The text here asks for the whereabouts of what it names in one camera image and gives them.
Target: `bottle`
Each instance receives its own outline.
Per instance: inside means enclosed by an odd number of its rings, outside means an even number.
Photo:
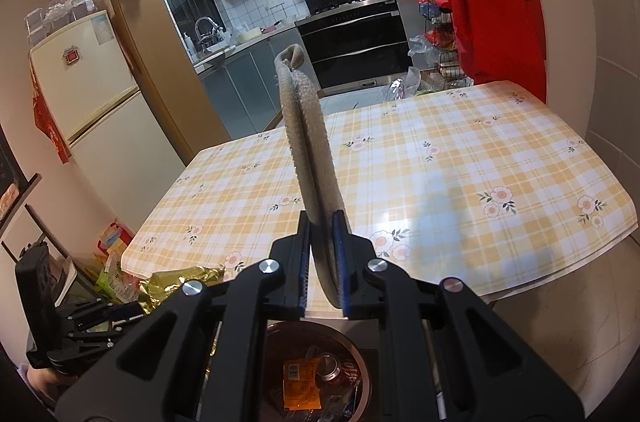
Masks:
[[[187,46],[187,50],[189,51],[189,54],[195,57],[196,47],[193,46],[193,41],[191,41],[191,38],[186,32],[184,32],[183,34],[184,34],[184,44]]]

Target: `beige towel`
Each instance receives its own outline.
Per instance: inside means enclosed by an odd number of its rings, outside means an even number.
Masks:
[[[280,103],[302,200],[312,224],[311,250],[316,272],[327,299],[339,307],[332,215],[338,209],[344,210],[344,201],[316,89],[298,70],[304,61],[300,45],[291,45],[276,56]]]

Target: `refrigerator door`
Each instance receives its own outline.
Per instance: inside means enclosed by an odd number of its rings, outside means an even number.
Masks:
[[[31,62],[53,119],[69,143],[136,89],[106,11],[42,40],[31,49]]]
[[[184,170],[139,92],[70,148],[98,195],[133,231],[139,230]]]

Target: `oven handle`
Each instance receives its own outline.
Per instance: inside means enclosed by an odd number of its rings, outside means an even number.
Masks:
[[[386,16],[386,15],[391,15],[391,16],[400,16],[400,11],[387,11],[387,12],[380,12],[379,14],[370,14],[369,16],[363,16],[361,18],[355,18],[354,20],[349,20],[348,22],[343,22],[342,24],[335,24],[335,25],[329,25],[329,27],[322,27],[319,28],[318,30],[312,30],[311,32],[307,32],[306,34],[303,34],[303,38],[305,36],[309,36],[310,34],[314,34],[316,32],[320,32],[321,30],[327,30],[328,28],[334,28],[334,27],[341,27],[342,25],[349,25],[349,24],[355,24],[356,22],[360,22],[362,20],[367,20],[368,18],[375,18],[377,16]]]
[[[321,61],[327,61],[329,59],[336,59],[338,57],[345,57],[345,56],[356,56],[356,54],[362,54],[364,52],[369,52],[370,50],[375,50],[377,48],[384,48],[384,47],[393,47],[394,45],[401,45],[402,43],[406,43],[406,40],[404,41],[397,41],[395,43],[386,43],[384,45],[378,45],[375,47],[369,47],[369,48],[363,48],[362,50],[356,50],[355,52],[348,52],[347,54],[340,54],[339,56],[331,56],[331,57],[326,57],[324,59],[319,59],[318,61],[314,61],[313,63],[319,63]]]

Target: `silver screw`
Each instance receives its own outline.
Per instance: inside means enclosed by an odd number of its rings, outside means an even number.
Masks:
[[[448,277],[442,286],[449,292],[460,292],[465,286],[457,277]]]
[[[265,274],[271,274],[272,272],[276,272],[277,269],[280,268],[280,264],[274,259],[263,259],[258,264],[258,269],[260,269]]]
[[[202,281],[198,281],[197,279],[190,279],[182,285],[182,291],[187,296],[195,296],[202,292],[204,289],[204,285]]]
[[[383,272],[386,271],[388,265],[385,260],[374,258],[367,261],[367,267],[369,267],[371,272]]]

